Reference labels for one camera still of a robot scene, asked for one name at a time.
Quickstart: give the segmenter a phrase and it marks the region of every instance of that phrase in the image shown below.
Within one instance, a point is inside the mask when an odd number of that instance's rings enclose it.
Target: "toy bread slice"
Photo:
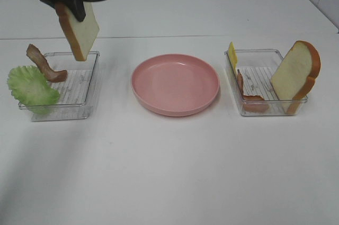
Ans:
[[[306,41],[296,41],[273,74],[271,83],[280,100],[299,100],[311,91],[319,72],[318,51]],[[285,113],[295,114],[298,106],[298,103],[286,103]]]
[[[77,61],[86,61],[99,32],[92,4],[84,2],[84,7],[86,16],[83,22],[79,22],[65,4],[61,2],[55,4],[59,23]]]

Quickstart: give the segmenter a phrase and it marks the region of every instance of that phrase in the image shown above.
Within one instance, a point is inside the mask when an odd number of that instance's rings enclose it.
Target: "white table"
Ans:
[[[238,49],[311,42],[322,70],[296,116],[245,118],[224,67]],[[102,89],[86,120],[30,122],[5,79],[29,64],[29,43],[68,50],[64,39],[2,40],[0,223],[337,224],[339,95],[337,36],[331,34],[97,39]],[[130,76],[143,60],[187,53],[210,63],[220,96],[205,111],[170,118],[147,111]]]
[[[337,32],[309,0],[109,0],[94,11],[99,37]],[[39,0],[0,0],[0,27],[0,39],[64,37]]]

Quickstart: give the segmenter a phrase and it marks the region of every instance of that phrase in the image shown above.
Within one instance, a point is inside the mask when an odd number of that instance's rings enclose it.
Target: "yellow cheese slice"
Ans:
[[[233,42],[231,42],[228,47],[228,58],[229,61],[231,62],[234,74],[237,75],[235,67],[237,66],[238,58],[233,46]]]

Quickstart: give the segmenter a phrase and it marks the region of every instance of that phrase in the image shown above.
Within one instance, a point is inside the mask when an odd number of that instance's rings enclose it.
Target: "transparent tray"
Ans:
[[[243,75],[244,95],[260,95],[264,98],[264,101],[248,101],[243,98],[226,51],[226,73],[241,115],[295,115],[299,112],[302,105],[307,102],[307,96],[301,100],[279,100],[271,85],[270,79],[283,59],[278,50],[236,50],[236,53],[238,58],[236,70],[239,69]],[[292,113],[288,111],[291,106],[294,108]]]
[[[85,119],[93,112],[99,92],[99,52],[91,51],[86,61],[76,61],[71,52],[44,55],[53,70],[67,70],[64,82],[48,82],[60,93],[55,105],[25,106],[20,110],[33,113],[31,121]]]

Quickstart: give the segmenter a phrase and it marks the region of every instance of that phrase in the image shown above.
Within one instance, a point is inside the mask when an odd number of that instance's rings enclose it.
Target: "bread crust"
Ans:
[[[307,41],[296,41],[295,44],[297,42],[301,42],[301,43],[303,43],[304,45],[307,46],[307,48],[310,52],[310,55],[311,55],[311,59],[312,59],[312,67],[311,67],[311,71],[310,71],[309,75],[306,78],[304,85],[301,87],[299,92],[297,92],[295,94],[295,96],[292,98],[293,100],[300,100],[300,99],[304,98],[311,91],[311,89],[313,88],[313,86],[316,82],[316,78],[318,77],[319,72],[320,72],[320,68],[321,68],[320,56],[319,56],[318,51],[315,49],[315,47]],[[300,105],[299,103],[292,103],[288,107],[286,113],[287,114],[295,114],[299,105]]]
[[[66,36],[66,39],[69,42],[69,45],[75,57],[75,60],[85,61],[86,58],[84,58],[81,53],[79,43],[75,37],[75,34],[71,27],[71,23],[69,21],[69,16],[67,13],[67,6],[64,3],[56,2],[54,8],[55,8],[56,13],[59,16],[60,26],[64,32],[64,35]]]

